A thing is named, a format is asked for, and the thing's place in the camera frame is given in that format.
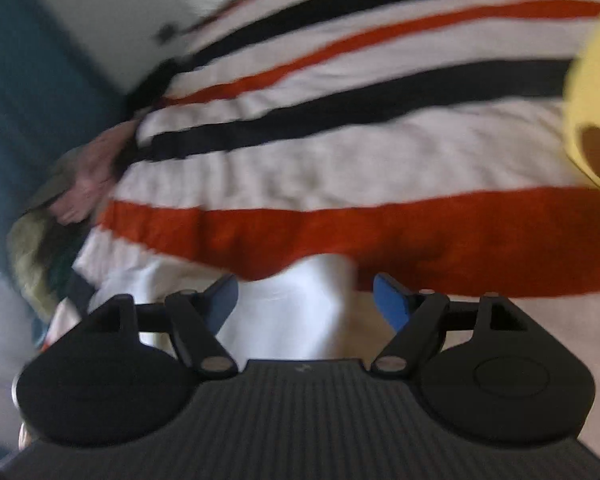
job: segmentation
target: bed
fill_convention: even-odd
[[[599,13],[239,0],[192,36],[74,269],[95,289],[144,272],[153,301],[175,275],[250,282],[339,254],[356,269],[358,354],[390,335],[363,306],[377,272],[497,291],[592,370],[582,439],[600,455],[600,191],[561,135],[564,78]]]

